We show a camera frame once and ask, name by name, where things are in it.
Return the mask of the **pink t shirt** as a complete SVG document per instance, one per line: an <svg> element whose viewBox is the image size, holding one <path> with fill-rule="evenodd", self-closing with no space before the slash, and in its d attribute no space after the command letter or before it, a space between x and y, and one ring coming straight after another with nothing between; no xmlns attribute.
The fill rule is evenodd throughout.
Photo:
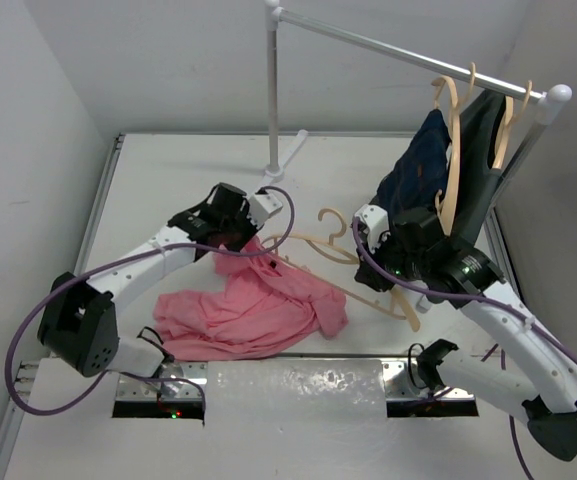
<svg viewBox="0 0 577 480"><path fill-rule="evenodd" d="M181 361L266 358L313 333L337 337L348 324L345 295L253 238L245 257L217 254L221 291L182 290L158 297L153 318L164 348Z"/></svg>

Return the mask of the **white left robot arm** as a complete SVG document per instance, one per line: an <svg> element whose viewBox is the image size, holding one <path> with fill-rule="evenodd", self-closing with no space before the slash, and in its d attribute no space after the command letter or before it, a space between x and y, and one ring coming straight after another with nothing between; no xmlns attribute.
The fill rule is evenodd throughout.
<svg viewBox="0 0 577 480"><path fill-rule="evenodd" d="M160 280L211 249L241 251L281 207L265 189L248 194L227 183L215 185L206 199L172 216L109 269L83 281L71 273L58 277L38 340L84 377L103 371L155 377L168 354L144 339L120 336L120 315Z"/></svg>

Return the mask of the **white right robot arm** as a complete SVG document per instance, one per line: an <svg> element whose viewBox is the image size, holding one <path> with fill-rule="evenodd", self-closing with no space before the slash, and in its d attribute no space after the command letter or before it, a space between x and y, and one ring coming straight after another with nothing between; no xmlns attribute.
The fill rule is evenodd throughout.
<svg viewBox="0 0 577 480"><path fill-rule="evenodd" d="M353 216L359 279L375 290L390 284L448 302L483 329L514 361L518 373L472 359L439 339L416 359L413 378L436 392L456 387L525 425L553 457L577 456L577 356L527 309L500 268L470 241L444 234L431 209L391 220L366 204Z"/></svg>

